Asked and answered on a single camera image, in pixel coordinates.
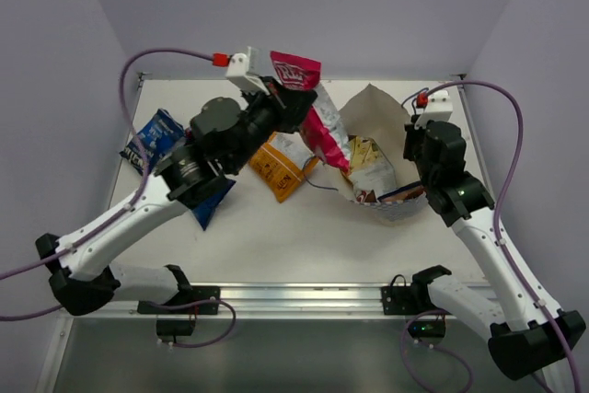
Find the pink Real crisps bag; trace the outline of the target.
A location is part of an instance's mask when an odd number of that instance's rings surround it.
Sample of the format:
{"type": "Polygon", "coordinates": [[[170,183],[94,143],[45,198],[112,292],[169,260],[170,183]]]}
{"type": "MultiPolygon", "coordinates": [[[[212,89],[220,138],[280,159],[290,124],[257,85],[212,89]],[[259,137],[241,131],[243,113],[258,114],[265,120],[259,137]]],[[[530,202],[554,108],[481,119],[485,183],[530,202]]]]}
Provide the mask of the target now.
{"type": "Polygon", "coordinates": [[[337,107],[321,84],[321,62],[277,51],[271,51],[270,58],[285,87],[317,94],[300,129],[306,146],[323,163],[347,172],[352,156],[349,136],[337,107]]]}

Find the orange potato chips bag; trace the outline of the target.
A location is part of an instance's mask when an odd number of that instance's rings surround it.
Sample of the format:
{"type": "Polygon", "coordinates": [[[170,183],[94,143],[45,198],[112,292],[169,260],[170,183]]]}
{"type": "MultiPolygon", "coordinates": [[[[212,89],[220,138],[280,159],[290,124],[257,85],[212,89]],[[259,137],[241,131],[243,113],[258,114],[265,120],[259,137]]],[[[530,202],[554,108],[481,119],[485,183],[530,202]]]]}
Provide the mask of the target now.
{"type": "Polygon", "coordinates": [[[302,142],[284,133],[273,133],[248,162],[278,203],[285,202],[302,185],[317,163],[302,142]]]}

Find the blue checkered paper bag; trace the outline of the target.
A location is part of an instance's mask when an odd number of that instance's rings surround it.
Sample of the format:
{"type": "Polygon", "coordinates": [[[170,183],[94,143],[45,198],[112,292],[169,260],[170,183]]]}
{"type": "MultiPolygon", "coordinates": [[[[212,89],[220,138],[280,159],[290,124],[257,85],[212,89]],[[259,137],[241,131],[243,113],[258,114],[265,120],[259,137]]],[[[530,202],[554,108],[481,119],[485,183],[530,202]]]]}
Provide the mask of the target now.
{"type": "Polygon", "coordinates": [[[384,90],[368,85],[340,111],[352,152],[346,172],[322,166],[328,186],[384,224],[405,221],[427,208],[413,163],[403,157],[410,115],[384,90]]]}

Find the gold brown snack bag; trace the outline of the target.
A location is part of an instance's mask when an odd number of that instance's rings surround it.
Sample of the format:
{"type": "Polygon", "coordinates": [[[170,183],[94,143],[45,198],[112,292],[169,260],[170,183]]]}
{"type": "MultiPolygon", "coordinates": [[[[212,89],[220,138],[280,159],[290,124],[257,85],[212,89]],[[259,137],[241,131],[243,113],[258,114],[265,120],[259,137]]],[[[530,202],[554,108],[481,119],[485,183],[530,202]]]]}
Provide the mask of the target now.
{"type": "Polygon", "coordinates": [[[398,188],[395,169],[374,139],[351,135],[349,144],[349,168],[341,174],[357,202],[377,202],[398,188]]]}

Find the dark blue popcorn bag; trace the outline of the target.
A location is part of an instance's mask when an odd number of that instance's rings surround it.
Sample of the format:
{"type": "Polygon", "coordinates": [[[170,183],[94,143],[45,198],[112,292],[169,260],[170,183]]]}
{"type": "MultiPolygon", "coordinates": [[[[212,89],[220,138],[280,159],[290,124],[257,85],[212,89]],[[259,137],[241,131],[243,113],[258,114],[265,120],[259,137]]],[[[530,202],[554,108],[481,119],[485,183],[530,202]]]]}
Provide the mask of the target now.
{"type": "MultiPolygon", "coordinates": [[[[147,158],[147,170],[153,168],[175,147],[184,141],[184,127],[167,110],[158,109],[149,122],[137,133],[147,158]]],[[[140,145],[131,139],[119,153],[139,175],[143,174],[144,161],[140,145]]]]}

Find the blue Doritos bag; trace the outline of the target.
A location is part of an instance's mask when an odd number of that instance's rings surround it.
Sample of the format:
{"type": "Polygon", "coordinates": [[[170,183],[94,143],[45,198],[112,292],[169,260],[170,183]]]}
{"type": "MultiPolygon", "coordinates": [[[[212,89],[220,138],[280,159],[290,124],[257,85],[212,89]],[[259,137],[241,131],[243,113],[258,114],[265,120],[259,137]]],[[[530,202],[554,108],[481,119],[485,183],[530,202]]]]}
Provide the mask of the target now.
{"type": "Polygon", "coordinates": [[[207,229],[208,225],[211,223],[212,218],[214,217],[218,205],[232,190],[235,184],[236,182],[233,179],[229,179],[221,191],[201,202],[197,207],[191,210],[192,215],[202,230],[207,229]]]}

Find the blue Burts crisps bag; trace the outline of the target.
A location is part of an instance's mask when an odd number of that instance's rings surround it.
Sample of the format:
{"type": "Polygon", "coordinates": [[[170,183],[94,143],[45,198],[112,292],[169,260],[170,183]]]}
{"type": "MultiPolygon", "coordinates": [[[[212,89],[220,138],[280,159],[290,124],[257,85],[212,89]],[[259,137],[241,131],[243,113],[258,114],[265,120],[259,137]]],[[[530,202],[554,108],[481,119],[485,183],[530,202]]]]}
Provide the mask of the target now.
{"type": "Polygon", "coordinates": [[[378,201],[381,203],[404,202],[406,200],[418,198],[423,193],[424,187],[421,184],[417,184],[415,186],[407,185],[382,195],[378,198],[378,201]]]}

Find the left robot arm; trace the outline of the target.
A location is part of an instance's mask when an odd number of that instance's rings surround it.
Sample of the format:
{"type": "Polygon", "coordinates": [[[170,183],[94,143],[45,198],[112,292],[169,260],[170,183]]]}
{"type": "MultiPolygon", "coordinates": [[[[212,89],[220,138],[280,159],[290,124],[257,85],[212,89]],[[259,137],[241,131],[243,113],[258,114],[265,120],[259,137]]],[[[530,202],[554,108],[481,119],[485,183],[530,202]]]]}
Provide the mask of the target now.
{"type": "Polygon", "coordinates": [[[206,102],[190,121],[191,141],[164,158],[135,193],[75,232],[37,239],[52,293],[69,314],[84,316],[111,301],[138,301],[178,313],[195,302],[179,266],[147,269],[116,259],[221,191],[273,133],[297,132],[318,97],[314,90],[292,90],[272,77],[242,96],[245,108],[232,98],[206,102]]]}

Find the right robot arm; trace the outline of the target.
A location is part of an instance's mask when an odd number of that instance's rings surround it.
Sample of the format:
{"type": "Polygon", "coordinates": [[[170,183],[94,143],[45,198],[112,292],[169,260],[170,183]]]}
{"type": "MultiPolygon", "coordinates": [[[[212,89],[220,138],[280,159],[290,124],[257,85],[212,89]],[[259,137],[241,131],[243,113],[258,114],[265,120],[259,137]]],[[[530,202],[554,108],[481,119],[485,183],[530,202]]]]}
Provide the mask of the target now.
{"type": "Polygon", "coordinates": [[[415,309],[436,307],[462,320],[486,341],[491,358],[512,380],[565,358],[586,330],[581,314],[565,311],[524,263],[483,183],[466,170],[466,141],[447,121],[405,126],[405,159],[417,168],[430,207],[463,242],[498,302],[468,289],[442,266],[416,274],[415,309]]]}

